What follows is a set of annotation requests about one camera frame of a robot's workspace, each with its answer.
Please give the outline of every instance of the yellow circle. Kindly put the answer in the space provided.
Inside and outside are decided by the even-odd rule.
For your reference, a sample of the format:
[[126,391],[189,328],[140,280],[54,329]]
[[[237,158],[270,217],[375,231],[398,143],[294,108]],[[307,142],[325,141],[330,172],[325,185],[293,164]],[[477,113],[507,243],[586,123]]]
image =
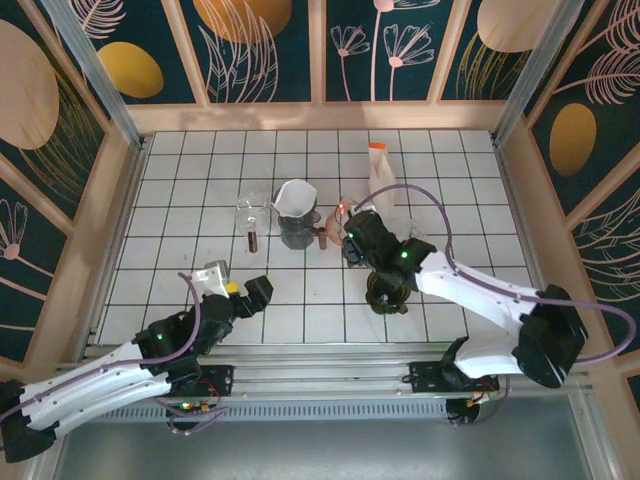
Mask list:
[[40,148],[58,123],[56,72],[36,42],[4,20],[0,45],[0,138],[18,148]]
[[137,45],[113,42],[98,51],[104,68],[116,88],[130,97],[149,98],[164,86],[156,61]]
[[234,43],[255,43],[263,35],[252,26],[245,2],[257,28],[260,18],[264,19],[274,37],[289,23],[291,0],[193,0],[198,15],[213,33]]
[[551,165],[563,177],[580,171],[596,143],[596,118],[584,105],[570,103],[556,116],[551,127]]
[[497,52],[532,50],[557,3],[557,0],[483,0],[478,9],[478,36]]

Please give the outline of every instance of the gray floor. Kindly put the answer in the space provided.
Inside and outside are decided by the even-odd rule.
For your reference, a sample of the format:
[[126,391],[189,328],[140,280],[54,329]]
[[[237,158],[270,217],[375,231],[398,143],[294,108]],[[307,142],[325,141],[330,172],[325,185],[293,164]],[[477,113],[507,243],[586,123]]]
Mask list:
[[73,432],[56,480],[591,478],[568,402],[512,399],[493,421],[220,423],[193,437],[162,424]]

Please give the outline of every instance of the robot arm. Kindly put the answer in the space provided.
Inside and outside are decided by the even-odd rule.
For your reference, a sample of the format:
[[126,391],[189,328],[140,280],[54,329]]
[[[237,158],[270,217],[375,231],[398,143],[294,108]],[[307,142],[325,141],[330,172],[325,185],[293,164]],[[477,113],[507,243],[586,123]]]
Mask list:
[[451,345],[441,365],[453,388],[461,389],[470,379],[496,374],[525,374],[549,388],[563,384],[587,340],[586,329],[573,307],[524,299],[569,299],[566,291],[550,285],[539,292],[502,282],[457,262],[453,269],[445,254],[433,245],[415,238],[400,243],[373,211],[357,213],[344,228],[344,255],[350,266],[365,264],[391,289],[408,286],[437,295],[503,330],[502,335],[464,337]]
[[[209,273],[219,275],[221,268]],[[197,356],[207,354],[227,336],[237,318],[251,317],[271,301],[273,287],[266,276],[249,280],[245,287],[246,297],[219,288],[218,293],[203,295],[195,341],[170,360],[151,363],[186,344],[195,326],[195,306],[188,313],[152,323],[108,355],[58,377],[30,385],[17,380],[0,383],[0,426],[7,462],[42,453],[57,438],[99,415],[197,381],[201,375]]]

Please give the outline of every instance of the metal grate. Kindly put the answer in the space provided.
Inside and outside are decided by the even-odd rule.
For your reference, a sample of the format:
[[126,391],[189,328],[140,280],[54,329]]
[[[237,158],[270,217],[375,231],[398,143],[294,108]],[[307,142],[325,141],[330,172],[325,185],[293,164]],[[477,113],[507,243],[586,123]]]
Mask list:
[[[442,418],[445,400],[367,400],[322,402],[261,402],[230,405],[220,421],[366,420]],[[166,421],[158,406],[130,406],[109,412],[94,422],[152,423]]]

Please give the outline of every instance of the white tile floor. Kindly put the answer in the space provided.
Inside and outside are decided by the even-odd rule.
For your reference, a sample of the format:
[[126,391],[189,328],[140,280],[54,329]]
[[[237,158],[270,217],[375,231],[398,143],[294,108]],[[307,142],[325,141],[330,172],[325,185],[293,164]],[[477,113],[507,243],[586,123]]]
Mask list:
[[[472,312],[418,293],[406,315],[375,315],[364,297],[368,270],[343,268],[332,243],[326,251],[317,244],[288,250],[275,216],[257,254],[234,236],[239,193],[272,194],[287,179],[306,178],[318,190],[321,224],[342,195],[366,196],[369,141],[387,144],[399,182],[444,200],[459,261],[530,284],[486,132],[159,132],[94,343],[123,343],[183,310],[187,289],[177,273],[217,259],[229,262],[231,279],[241,285],[264,273],[274,285],[266,312],[238,321],[225,344],[448,342],[495,331]],[[429,199],[399,192],[396,203],[398,215],[411,216],[431,243],[444,247],[444,222]]]

